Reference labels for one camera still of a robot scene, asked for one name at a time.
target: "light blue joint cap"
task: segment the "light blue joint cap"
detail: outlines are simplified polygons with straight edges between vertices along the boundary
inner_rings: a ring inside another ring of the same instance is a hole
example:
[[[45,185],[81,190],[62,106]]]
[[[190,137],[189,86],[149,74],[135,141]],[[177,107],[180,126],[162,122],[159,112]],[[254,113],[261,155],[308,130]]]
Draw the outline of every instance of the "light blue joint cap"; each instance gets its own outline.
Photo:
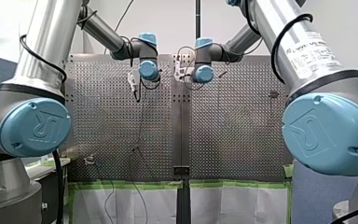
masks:
[[[155,81],[158,79],[158,69],[156,64],[150,60],[141,62],[141,65],[139,66],[139,74],[146,80]]]
[[[14,157],[40,157],[58,148],[71,129],[68,110],[58,101],[35,98],[7,113],[0,147]]]
[[[232,7],[235,7],[238,4],[238,0],[227,0],[227,3]]]
[[[213,40],[209,37],[200,37],[196,40],[196,49],[201,49],[212,45]]]
[[[211,66],[203,65],[196,71],[195,80],[198,83],[208,83],[213,79],[213,69]]]
[[[146,41],[146,42],[152,44],[152,45],[157,45],[157,38],[152,33],[141,33],[141,34],[139,34],[139,38],[142,39],[143,41]]]
[[[309,93],[284,111],[282,133],[301,163],[325,175],[358,176],[358,104]]]

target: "metal pole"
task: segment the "metal pole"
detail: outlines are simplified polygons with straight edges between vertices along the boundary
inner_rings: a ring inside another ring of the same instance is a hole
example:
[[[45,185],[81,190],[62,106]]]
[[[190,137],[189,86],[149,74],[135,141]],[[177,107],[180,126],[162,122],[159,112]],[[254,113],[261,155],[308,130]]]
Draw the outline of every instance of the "metal pole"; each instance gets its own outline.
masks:
[[[196,39],[201,37],[201,0],[196,0]]]

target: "printed label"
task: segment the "printed label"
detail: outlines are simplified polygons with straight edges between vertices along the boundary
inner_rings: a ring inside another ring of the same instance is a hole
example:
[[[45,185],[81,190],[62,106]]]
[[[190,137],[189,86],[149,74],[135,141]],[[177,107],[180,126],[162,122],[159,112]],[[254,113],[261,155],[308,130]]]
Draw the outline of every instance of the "printed label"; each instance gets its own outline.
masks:
[[[310,77],[321,67],[341,66],[319,33],[307,32],[307,35],[306,40],[298,42],[286,51],[299,77]]]

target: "perforated metal panel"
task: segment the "perforated metal panel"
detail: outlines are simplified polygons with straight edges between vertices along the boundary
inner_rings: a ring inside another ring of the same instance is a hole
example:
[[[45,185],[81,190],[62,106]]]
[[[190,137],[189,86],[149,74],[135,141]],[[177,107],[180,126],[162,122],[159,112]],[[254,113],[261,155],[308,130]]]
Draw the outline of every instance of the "perforated metal panel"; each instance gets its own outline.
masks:
[[[159,88],[143,88],[142,101],[136,103],[127,81],[129,62],[108,56],[75,56],[72,61],[72,145],[78,153],[71,167],[73,181],[172,179],[172,64],[159,63],[163,71]],[[132,151],[138,141],[141,152]],[[91,154],[95,154],[96,165],[86,165],[83,160]]]
[[[284,179],[282,165],[291,160],[281,135],[286,97],[268,59],[215,63],[216,74],[227,74],[192,92],[192,178]]]
[[[137,104],[127,82],[129,62],[107,55],[71,58],[66,97],[74,123],[67,144],[72,181],[130,174],[134,180],[172,180],[174,165],[190,165],[191,178],[284,180],[282,166],[292,160],[281,135],[285,93],[269,57],[214,63],[217,75],[227,74],[200,91],[173,80],[172,56],[158,61],[161,87],[143,91],[145,101]],[[142,154],[132,152],[141,120]],[[99,166],[85,165],[91,154]]]

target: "wire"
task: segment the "wire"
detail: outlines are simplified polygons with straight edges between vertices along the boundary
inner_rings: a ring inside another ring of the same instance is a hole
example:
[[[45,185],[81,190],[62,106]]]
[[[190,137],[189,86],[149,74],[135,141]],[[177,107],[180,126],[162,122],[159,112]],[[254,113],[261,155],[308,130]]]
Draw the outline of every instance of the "wire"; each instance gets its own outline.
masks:
[[[86,15],[89,15],[89,8],[88,7],[84,7],[85,8],[85,10],[86,10]],[[77,21],[77,25],[78,24],[81,24],[81,26],[80,26],[80,29],[81,30],[83,30],[84,29],[84,26],[86,25],[86,22],[91,18],[91,17],[93,17],[94,15],[96,15],[97,14],[97,12],[98,12],[98,10],[95,10],[95,11],[93,11],[88,17],[86,17],[86,18],[84,18],[84,19],[82,19],[82,20],[80,20],[80,21]]]
[[[107,172],[103,171],[102,166],[98,162],[95,163],[95,167],[97,168],[98,172],[107,175]],[[110,184],[112,185],[112,192],[110,192],[110,194],[106,197],[103,208],[104,208],[105,213],[109,217],[110,223],[114,224],[112,217],[110,216],[109,212],[107,211],[107,202],[109,202],[110,197],[112,197],[112,195],[115,193],[115,184],[113,184],[113,181],[111,179],[109,179],[109,181],[110,181]]]
[[[139,132],[138,132],[138,139],[136,141],[136,147],[134,147],[131,150],[131,154],[129,157],[129,168],[130,168],[130,179],[131,179],[131,183],[133,184],[133,186],[135,187],[136,191],[138,191],[139,196],[141,197],[142,203],[144,204],[144,209],[145,209],[145,214],[146,214],[146,222],[145,224],[147,224],[149,222],[149,214],[147,211],[147,205],[146,205],[146,201],[144,196],[142,195],[141,191],[138,189],[138,187],[136,186],[134,180],[133,180],[133,176],[132,176],[132,156],[135,152],[135,150],[137,150],[139,152],[139,154],[141,155],[141,158],[143,159],[143,162],[146,165],[146,168],[148,168],[147,163],[145,161],[145,158],[143,156],[143,153],[141,152],[139,145],[141,143],[141,138],[142,138],[142,125],[143,125],[143,120],[144,120],[144,112],[145,112],[145,101],[142,103],[142,110],[141,110],[141,120],[140,120],[140,124],[139,124]]]
[[[124,11],[123,15],[121,16],[120,20],[119,20],[118,23],[117,23],[115,32],[117,32],[118,27],[120,26],[120,24],[121,24],[121,22],[123,21],[124,17],[127,15],[127,12],[129,11],[129,9],[130,9],[130,7],[131,7],[133,1],[134,1],[134,0],[131,0],[130,3],[127,5],[126,10]]]
[[[135,182],[133,181],[133,176],[132,176],[132,169],[131,169],[131,162],[132,162],[132,154],[134,153],[136,148],[132,149],[132,153],[130,154],[130,178],[131,178],[131,183],[133,184],[133,186],[135,187],[136,191],[138,191],[139,196],[141,197],[142,203],[144,204],[144,209],[145,209],[145,214],[146,214],[146,222],[145,224],[147,224],[149,222],[149,214],[147,211],[147,205],[146,205],[146,201],[144,196],[142,195],[141,191],[138,189],[138,187],[136,186]]]
[[[153,51],[155,51],[156,54],[158,55],[158,51],[157,51],[157,49],[156,49],[156,46],[154,46],[154,45],[152,45],[151,43],[149,43],[149,42],[147,42],[147,41],[144,41],[143,39],[138,38],[138,37],[133,37],[133,38],[131,38],[131,41],[134,40],[134,39],[143,42],[144,44],[146,44],[147,46],[149,46]]]
[[[341,217],[341,218],[333,221],[331,224],[343,224],[344,221],[346,221],[346,220],[348,220],[350,218],[353,218],[353,217],[357,217],[357,216],[358,216],[358,210],[353,211],[353,212],[347,214],[346,216]]]
[[[57,211],[57,224],[62,224],[63,218],[63,174],[62,174],[62,167],[60,161],[60,155],[58,151],[53,151],[53,158],[57,170],[57,178],[58,178],[58,211]]]
[[[33,52],[27,45],[27,43],[25,43],[25,38],[27,37],[27,35],[22,35],[20,36],[20,44],[22,45],[22,47],[27,50],[27,52],[29,54],[31,54],[32,56],[36,57],[37,60],[47,64],[48,66],[54,68],[55,70],[57,70],[59,73],[62,74],[62,83],[64,83],[66,81],[67,75],[65,73],[65,71],[63,71],[63,69],[61,69],[59,66],[55,65],[54,63],[49,63],[48,61],[46,61],[44,58],[42,58],[41,56],[39,56],[37,53]]]
[[[181,51],[182,49],[191,49],[191,50],[193,50],[193,52],[196,51],[195,49],[191,48],[190,46],[182,46],[181,48],[179,48],[178,53],[176,54],[176,56],[179,56],[180,51]]]
[[[191,60],[191,62],[188,64],[188,66],[187,66],[187,68],[186,68],[186,70],[185,70],[185,87],[186,87],[187,89],[191,90],[191,91],[199,91],[200,89],[202,89],[202,87],[205,86],[205,84],[202,84],[202,85],[200,85],[199,87],[197,87],[196,89],[193,89],[193,88],[191,88],[191,87],[188,87],[187,84],[186,84],[186,77],[191,77],[191,75],[188,75],[188,74],[187,74],[187,69],[190,67],[190,65],[191,65],[195,60],[196,60],[196,59]]]
[[[159,87],[159,84],[161,83],[161,78],[158,80],[157,85],[154,86],[154,87],[148,87],[148,86],[146,86],[146,85],[144,84],[144,82],[142,81],[142,78],[141,78],[141,83],[142,83],[142,85],[143,85],[147,90],[152,91],[152,90],[155,90],[155,89],[157,89],[157,88]]]
[[[248,55],[255,52],[261,46],[261,43],[263,43],[263,38],[260,38],[260,41],[258,42],[258,44],[255,46],[254,49],[249,50],[249,52],[243,53],[243,55]]]
[[[121,36],[121,38],[127,40],[127,42],[125,42],[125,44],[127,44],[127,52],[130,56],[130,67],[133,66],[133,44],[131,43],[131,41],[124,35]]]
[[[280,80],[280,82],[282,84],[284,84],[284,81],[282,79],[282,76],[280,75],[280,73],[278,72],[278,66],[277,66],[277,63],[276,63],[276,57],[278,55],[278,49],[279,49],[279,46],[281,45],[281,41],[284,37],[284,35],[286,35],[286,33],[292,29],[292,27],[300,22],[300,21],[310,21],[312,22],[313,21],[313,16],[311,14],[301,14],[299,15],[298,17],[296,17],[294,20],[292,21],[289,21],[284,27],[283,29],[281,30],[281,32],[279,33],[279,35],[277,36],[275,42],[274,42],[274,45],[272,46],[272,50],[271,50],[271,66],[272,66],[272,71],[275,75],[275,77]]]
[[[255,29],[255,27],[252,24],[249,0],[245,0],[244,3],[245,3],[245,17],[246,17],[246,21],[248,22],[249,27],[251,28],[251,30],[253,32],[255,32],[255,34],[261,35],[260,32],[258,32],[258,30]]]

